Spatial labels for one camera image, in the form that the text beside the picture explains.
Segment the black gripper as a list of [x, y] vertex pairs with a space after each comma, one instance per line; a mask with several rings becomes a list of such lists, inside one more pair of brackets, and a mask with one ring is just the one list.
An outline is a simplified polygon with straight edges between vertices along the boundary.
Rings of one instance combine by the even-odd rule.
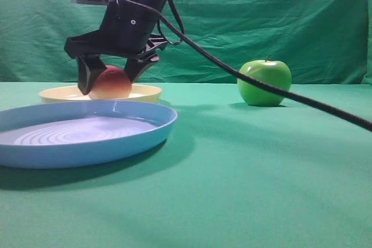
[[124, 71], [131, 83], [154, 66], [160, 60], [154, 50], [167, 45], [163, 36], [152, 34], [157, 21], [158, 17], [142, 6], [111, 0], [97, 30], [67, 38], [64, 50], [76, 58], [80, 92], [88, 95], [105, 71], [100, 55], [127, 57]]

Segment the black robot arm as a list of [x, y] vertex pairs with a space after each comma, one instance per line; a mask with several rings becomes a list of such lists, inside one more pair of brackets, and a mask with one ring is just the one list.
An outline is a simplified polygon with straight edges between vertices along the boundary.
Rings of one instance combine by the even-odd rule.
[[88, 95], [98, 76], [106, 69], [101, 55], [123, 57], [129, 80], [135, 81], [144, 71], [159, 61], [157, 49], [168, 44], [163, 35], [153, 34], [165, 4], [169, 4], [180, 20], [173, 0], [71, 0], [72, 3], [105, 5], [100, 27], [92, 32], [69, 37], [65, 52], [78, 64], [78, 88]]

